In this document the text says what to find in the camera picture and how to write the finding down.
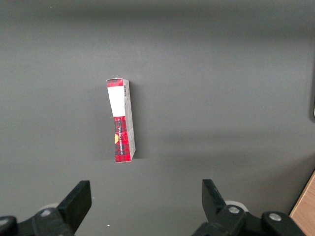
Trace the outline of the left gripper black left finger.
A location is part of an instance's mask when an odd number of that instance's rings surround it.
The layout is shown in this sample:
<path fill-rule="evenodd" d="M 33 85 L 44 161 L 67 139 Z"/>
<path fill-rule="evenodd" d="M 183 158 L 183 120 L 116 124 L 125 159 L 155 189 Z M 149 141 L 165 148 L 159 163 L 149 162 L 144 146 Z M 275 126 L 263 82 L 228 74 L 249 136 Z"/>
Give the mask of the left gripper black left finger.
<path fill-rule="evenodd" d="M 92 206 L 90 181 L 80 181 L 56 206 L 47 207 L 18 223 L 14 216 L 0 218 L 2 236 L 73 236 Z"/>

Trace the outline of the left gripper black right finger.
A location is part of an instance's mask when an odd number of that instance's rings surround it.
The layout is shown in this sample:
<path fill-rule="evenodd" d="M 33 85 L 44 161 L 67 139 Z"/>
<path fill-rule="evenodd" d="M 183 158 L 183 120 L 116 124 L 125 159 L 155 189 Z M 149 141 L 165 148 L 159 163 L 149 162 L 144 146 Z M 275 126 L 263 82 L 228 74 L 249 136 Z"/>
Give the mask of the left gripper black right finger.
<path fill-rule="evenodd" d="M 211 179 L 202 181 L 202 206 L 207 222 L 194 236 L 303 236 L 285 213 L 267 211 L 260 218 L 236 204 L 227 204 Z"/>

